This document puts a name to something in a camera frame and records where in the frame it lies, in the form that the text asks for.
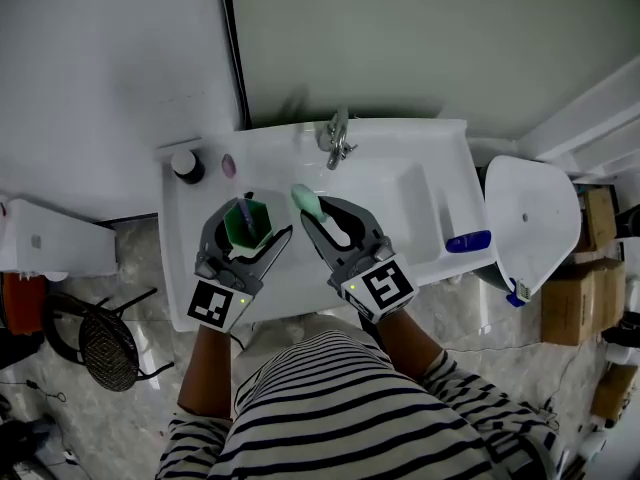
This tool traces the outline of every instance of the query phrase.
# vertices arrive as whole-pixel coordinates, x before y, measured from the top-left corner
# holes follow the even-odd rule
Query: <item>chrome faucet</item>
[[[349,112],[347,107],[340,106],[331,121],[329,121],[318,136],[318,147],[322,151],[329,152],[327,168],[335,170],[340,160],[345,160],[349,153],[358,147],[350,146],[347,143],[347,124],[349,123]]]

